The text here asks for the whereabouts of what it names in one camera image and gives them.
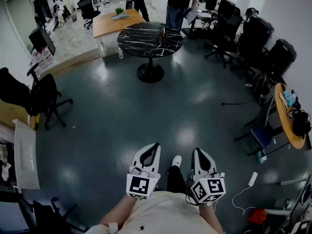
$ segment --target black bag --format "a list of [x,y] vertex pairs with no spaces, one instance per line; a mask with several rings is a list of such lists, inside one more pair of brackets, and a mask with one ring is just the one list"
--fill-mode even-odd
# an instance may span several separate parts
[[299,111],[294,115],[294,122],[292,125],[292,131],[295,135],[304,139],[304,136],[311,131],[311,124],[309,114],[304,111]]

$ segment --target round wooden table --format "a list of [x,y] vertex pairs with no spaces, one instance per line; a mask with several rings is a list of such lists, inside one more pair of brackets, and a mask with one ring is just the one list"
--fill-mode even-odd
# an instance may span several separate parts
[[[162,29],[168,33],[167,43],[159,43]],[[149,58],[149,62],[137,69],[137,77],[146,83],[160,81],[164,70],[160,65],[153,65],[153,58],[172,55],[178,51],[183,42],[182,35],[175,29],[168,28],[160,22],[140,22],[125,28],[120,32],[117,42],[126,53]]]
[[301,149],[306,141],[306,136],[304,139],[293,133],[293,122],[288,119],[286,113],[286,107],[279,97],[279,93],[283,93],[283,87],[281,83],[275,86],[275,106],[277,110],[278,117],[281,121],[281,125],[284,133],[287,136],[289,143],[296,149]]

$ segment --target power strip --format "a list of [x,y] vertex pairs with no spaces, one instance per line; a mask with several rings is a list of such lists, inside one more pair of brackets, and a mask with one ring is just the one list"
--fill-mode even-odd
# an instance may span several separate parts
[[248,182],[248,185],[250,187],[252,187],[254,185],[254,182],[255,182],[255,179],[257,178],[257,176],[258,176],[258,173],[253,172],[253,175],[252,175],[252,177],[250,178],[250,180]]

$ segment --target white cabinet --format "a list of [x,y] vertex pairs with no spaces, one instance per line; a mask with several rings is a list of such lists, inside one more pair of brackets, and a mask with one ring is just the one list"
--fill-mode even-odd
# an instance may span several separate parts
[[36,131],[15,119],[15,131],[0,125],[2,140],[14,143],[17,189],[40,189],[36,162]]

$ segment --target black and white marker cube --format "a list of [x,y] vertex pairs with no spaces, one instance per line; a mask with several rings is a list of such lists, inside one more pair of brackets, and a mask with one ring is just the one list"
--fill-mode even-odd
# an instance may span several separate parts
[[130,197],[147,199],[154,191],[159,179],[127,174],[127,194]]
[[191,189],[198,203],[217,201],[226,193],[224,178],[200,178]]

